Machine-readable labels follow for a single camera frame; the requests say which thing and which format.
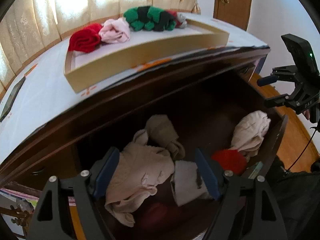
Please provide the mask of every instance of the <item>drawer handle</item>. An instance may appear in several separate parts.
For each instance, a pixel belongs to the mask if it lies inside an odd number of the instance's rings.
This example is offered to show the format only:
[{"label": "drawer handle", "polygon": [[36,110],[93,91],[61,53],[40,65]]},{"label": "drawer handle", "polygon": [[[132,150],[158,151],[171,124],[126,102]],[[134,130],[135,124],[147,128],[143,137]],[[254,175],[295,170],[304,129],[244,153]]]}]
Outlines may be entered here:
[{"label": "drawer handle", "polygon": [[34,175],[34,176],[39,175],[40,173],[42,173],[44,171],[44,169],[45,169],[45,167],[43,167],[39,171],[34,171],[34,172],[31,173],[31,175]]}]

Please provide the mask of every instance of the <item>beige curtain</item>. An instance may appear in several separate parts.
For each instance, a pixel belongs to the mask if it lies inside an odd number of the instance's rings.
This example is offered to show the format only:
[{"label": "beige curtain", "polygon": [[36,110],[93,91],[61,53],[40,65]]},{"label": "beige curtain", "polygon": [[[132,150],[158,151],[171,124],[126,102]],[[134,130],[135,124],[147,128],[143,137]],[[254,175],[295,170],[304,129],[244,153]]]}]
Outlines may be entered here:
[{"label": "beige curtain", "polygon": [[92,22],[135,6],[197,12],[196,0],[15,0],[0,22],[0,99],[31,61]]}]

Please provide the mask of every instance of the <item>door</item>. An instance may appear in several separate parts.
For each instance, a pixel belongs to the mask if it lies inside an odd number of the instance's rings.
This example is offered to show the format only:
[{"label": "door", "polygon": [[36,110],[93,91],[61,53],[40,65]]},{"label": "door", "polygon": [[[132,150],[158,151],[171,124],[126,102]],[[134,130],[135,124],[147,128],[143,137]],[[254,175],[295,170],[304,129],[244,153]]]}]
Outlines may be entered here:
[{"label": "door", "polygon": [[215,0],[213,17],[247,30],[251,0]]}]

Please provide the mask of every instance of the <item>drawer front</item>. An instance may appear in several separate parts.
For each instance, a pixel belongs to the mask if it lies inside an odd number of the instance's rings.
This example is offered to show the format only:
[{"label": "drawer front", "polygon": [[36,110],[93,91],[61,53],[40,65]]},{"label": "drawer front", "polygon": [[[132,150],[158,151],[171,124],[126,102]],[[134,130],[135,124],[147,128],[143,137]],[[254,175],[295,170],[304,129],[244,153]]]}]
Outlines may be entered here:
[{"label": "drawer front", "polygon": [[74,177],[79,172],[76,148],[72,145],[35,165],[15,181],[24,186],[42,190],[52,175],[65,179]]},{"label": "drawer front", "polygon": [[241,68],[240,70],[236,70],[236,72],[244,81],[249,82],[255,69],[256,69],[256,65],[254,63],[250,63],[244,68]]}]

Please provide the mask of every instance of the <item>wooden floor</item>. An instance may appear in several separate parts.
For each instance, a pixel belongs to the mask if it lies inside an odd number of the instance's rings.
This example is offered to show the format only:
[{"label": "wooden floor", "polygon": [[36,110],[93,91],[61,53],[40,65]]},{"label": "wooden floor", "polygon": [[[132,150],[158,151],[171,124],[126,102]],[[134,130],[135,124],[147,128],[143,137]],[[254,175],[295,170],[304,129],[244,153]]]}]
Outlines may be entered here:
[{"label": "wooden floor", "polygon": [[[258,78],[260,78],[258,74],[253,74],[250,84],[254,86],[263,96],[270,98],[279,95],[279,93],[270,85],[258,87]],[[305,148],[306,144],[310,140],[310,135],[291,108],[282,106],[277,107],[277,110],[280,114],[286,114],[289,116],[284,137],[277,153],[279,158],[284,162],[285,167],[289,168]],[[291,171],[310,171],[311,164],[318,158],[318,151],[311,142],[301,158],[291,168]]]}]

